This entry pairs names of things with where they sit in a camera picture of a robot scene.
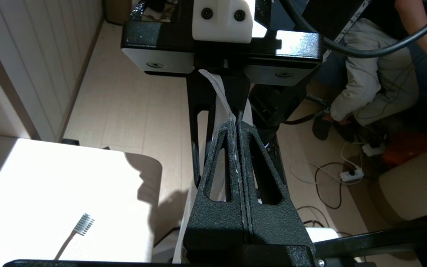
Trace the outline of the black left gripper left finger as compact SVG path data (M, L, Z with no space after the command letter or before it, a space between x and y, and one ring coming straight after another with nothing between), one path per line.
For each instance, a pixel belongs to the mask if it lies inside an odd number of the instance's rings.
M244 215L235 143L235 124L220 124L209 147L203 175L182 242L183 261L227 261L245 240ZM226 155L226 201L210 198L220 151Z

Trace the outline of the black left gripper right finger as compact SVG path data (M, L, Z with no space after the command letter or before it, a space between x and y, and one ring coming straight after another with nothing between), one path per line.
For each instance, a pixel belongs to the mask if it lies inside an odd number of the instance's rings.
M312 240L256 128L240 122L237 137L247 243L274 260L314 260Z

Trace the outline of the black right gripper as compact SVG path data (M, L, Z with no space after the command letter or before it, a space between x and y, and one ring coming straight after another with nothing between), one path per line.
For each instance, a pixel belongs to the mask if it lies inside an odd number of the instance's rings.
M295 86L322 63L322 36L261 28L264 36L249 44L196 41L185 23L127 22L123 26L121 50L150 75L187 76L193 182L199 186L214 133L216 93L210 81L195 68L235 71L223 76L224 108L237 123L247 105L251 83ZM199 158L197 117L207 111L204 159Z

